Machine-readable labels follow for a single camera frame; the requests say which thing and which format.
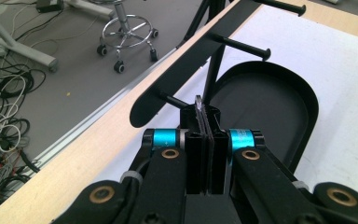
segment metal bar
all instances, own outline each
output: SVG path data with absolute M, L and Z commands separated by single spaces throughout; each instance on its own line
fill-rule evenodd
M 194 17 L 193 21 L 188 27 L 187 33 L 183 41 L 178 45 L 177 48 L 180 48 L 189 38 L 191 38 L 191 36 L 193 36 L 196 33 L 197 28 L 199 27 L 201 20 L 205 15 L 205 12 L 208 9 L 209 5 L 210 5 L 210 0 L 202 0 L 199 10 L 197 11 L 196 16 Z
M 211 0 L 207 22 L 211 21 L 217 14 L 219 14 L 225 8 L 225 4 L 225 0 Z
M 134 32 L 134 31 L 136 31 L 136 30 L 138 30 L 138 29 L 144 27 L 145 25 L 146 25 L 146 22 L 141 23 L 141 24 L 135 26 L 134 28 L 132 28 L 132 31 Z
M 259 48 L 256 48 L 256 47 L 253 47 L 250 45 L 243 44 L 239 41 L 232 40 L 232 39 L 224 37 L 224 36 L 217 36 L 216 41 L 223 43 L 225 45 L 228 45 L 234 49 L 240 49 L 247 53 L 258 56 L 258 57 L 262 58 L 263 61 L 266 61 L 271 56 L 270 49 L 259 49 Z
M 95 12 L 98 15 L 107 16 L 110 19 L 113 19 L 113 16 L 115 15 L 115 11 L 110 8 L 100 7 L 82 0 L 66 0 L 65 3 L 71 5 L 72 7 L 80 7 L 88 11 Z
M 58 60 L 42 53 L 36 49 L 32 49 L 28 46 L 25 46 L 21 43 L 16 42 L 15 39 L 5 30 L 5 28 L 0 24 L 0 45 L 6 49 L 11 49 L 27 58 L 30 58 L 38 63 L 41 63 L 47 66 L 50 71 L 54 72 L 57 69 Z
M 179 109 L 182 109 L 182 108 L 188 106 L 187 103 L 185 103 L 185 102 L 183 102 L 183 101 L 181 101 L 181 100 L 179 100 L 177 98 L 174 98 L 173 96 L 170 96 L 165 92 L 161 92 L 159 94 L 159 96 L 161 97 L 162 100 L 164 100 L 168 104 L 176 106 Z
M 206 77 L 205 89 L 202 97 L 203 103 L 205 105 L 208 105 L 212 100 L 214 83 L 216 82 L 224 53 L 225 46 L 222 45 L 211 57 L 211 62 L 208 69 L 208 76 Z

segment black rod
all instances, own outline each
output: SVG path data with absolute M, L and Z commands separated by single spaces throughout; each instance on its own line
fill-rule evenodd
M 217 51 L 211 56 L 211 62 L 209 63 L 208 76 L 205 81 L 205 89 L 203 93 L 203 103 L 209 105 L 212 100 L 214 83 L 219 73 L 220 64 L 222 63 L 223 54 L 225 53 L 225 46 L 222 45 Z
M 167 102 L 170 105 L 176 106 L 179 109 L 182 109 L 182 108 L 184 108 L 185 106 L 188 105 L 185 102 L 179 100 L 178 98 L 170 96 L 170 95 L 168 95 L 167 93 L 165 93 L 163 91 L 159 93 L 159 97 L 161 98 L 161 100 Z
M 305 5 L 302 7 L 298 7 L 298 6 L 294 6 L 294 5 L 290 5 L 287 3 L 278 2 L 278 1 L 274 1 L 274 0 L 255 0 L 255 2 L 294 12 L 294 13 L 298 14 L 299 17 L 302 16 L 305 13 L 305 11 L 307 10 L 307 7 Z
M 217 16 L 217 14 L 219 14 L 223 9 L 225 9 L 225 6 L 226 0 L 211 0 L 207 23 Z
M 216 36 L 216 41 L 219 43 L 223 43 L 227 46 L 230 46 L 234 49 L 240 49 L 242 51 L 245 51 L 247 53 L 253 54 L 255 56 L 258 56 L 263 59 L 263 61 L 266 61 L 271 56 L 271 50 L 270 49 L 258 49 L 256 47 L 243 44 L 241 42 L 238 42 L 236 40 L 232 40 L 227 37 L 223 37 L 221 35 Z
M 194 16 L 193 21 L 191 22 L 190 26 L 188 27 L 187 33 L 185 35 L 185 38 L 182 40 L 182 42 L 176 47 L 179 49 L 191 36 L 193 36 L 197 29 L 200 26 L 201 20 L 203 16 L 205 15 L 206 10 L 208 9 L 210 5 L 210 0 L 202 0 L 201 5 L 199 9 L 197 10 L 196 15 Z

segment black metal bracket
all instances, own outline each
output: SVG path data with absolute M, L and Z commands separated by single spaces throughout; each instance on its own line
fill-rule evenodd
M 129 223 L 183 223 L 185 189 L 186 153 L 177 147 L 155 150 Z
M 160 94 L 173 96 L 222 46 L 213 37 L 230 36 L 259 6 L 253 1 L 240 1 L 211 27 L 137 99 L 130 113 L 131 125 L 146 125 L 166 103 Z
M 185 108 L 188 105 L 186 102 L 183 102 L 173 96 L 170 96 L 163 91 L 159 93 L 159 96 L 160 96 L 161 100 L 167 102 L 170 105 L 174 105 L 175 107 L 177 107 L 179 109 Z
M 233 175 L 238 186 L 235 189 L 246 196 L 259 223 L 302 223 L 296 222 L 301 215 L 312 217 L 315 222 L 311 223 L 324 223 L 313 204 L 270 156 L 255 147 L 241 148 L 234 154 Z

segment black metal arm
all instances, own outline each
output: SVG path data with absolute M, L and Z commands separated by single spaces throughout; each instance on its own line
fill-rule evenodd
M 52 223 L 358 223 L 355 190 L 309 193 L 259 131 L 220 130 L 219 117 L 198 98 L 181 129 L 146 130 L 121 183 L 88 186 Z

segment blue ring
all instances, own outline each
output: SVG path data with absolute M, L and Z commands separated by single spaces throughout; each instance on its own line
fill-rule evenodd
M 155 129 L 153 135 L 154 147 L 175 147 L 176 129 Z
M 252 132 L 248 129 L 229 129 L 232 152 L 241 147 L 254 147 L 255 140 Z

